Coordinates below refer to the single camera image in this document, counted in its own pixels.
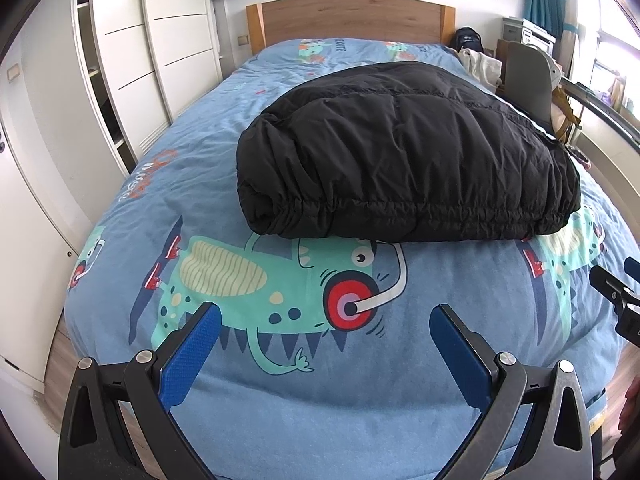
window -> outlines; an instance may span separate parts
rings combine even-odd
[[[574,79],[640,119],[640,37],[631,22],[615,0],[578,0],[578,23]]]

black puffy jacket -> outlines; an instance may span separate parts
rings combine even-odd
[[[420,62],[299,85],[238,142],[249,226],[287,238],[526,238],[580,205],[567,150],[511,107]]]

blue duvet cover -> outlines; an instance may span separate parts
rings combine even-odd
[[[478,416],[431,340],[439,303],[524,364],[569,359],[590,416],[604,408],[622,342],[588,271],[599,263],[623,276],[623,260],[640,254],[582,168],[580,210],[560,232],[530,240],[388,245],[259,237],[247,227],[236,194],[242,130],[295,85],[394,60],[475,83],[440,46],[269,47],[155,143],[78,260],[65,319],[78,353],[100,363],[156,348],[203,301],[220,306],[220,339],[172,413],[223,478],[432,478]],[[347,302],[373,296],[377,309],[345,313]],[[496,467],[513,452],[520,415]]]

blue gripper pad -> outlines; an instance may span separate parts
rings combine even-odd
[[[492,402],[489,371],[439,306],[431,311],[429,330],[466,403],[485,413]]]
[[[164,366],[160,377],[158,398],[166,412],[172,406],[181,404],[189,393],[193,381],[196,380],[204,361],[218,340],[220,327],[222,327],[222,314],[220,314],[220,308],[212,303],[182,345],[174,352],[171,360]]]
[[[625,260],[625,272],[631,276],[636,282],[640,283],[640,263],[633,258]]]

bed frame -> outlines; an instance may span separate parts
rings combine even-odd
[[[251,50],[301,38],[449,44],[456,9],[420,0],[275,0],[246,8]]]

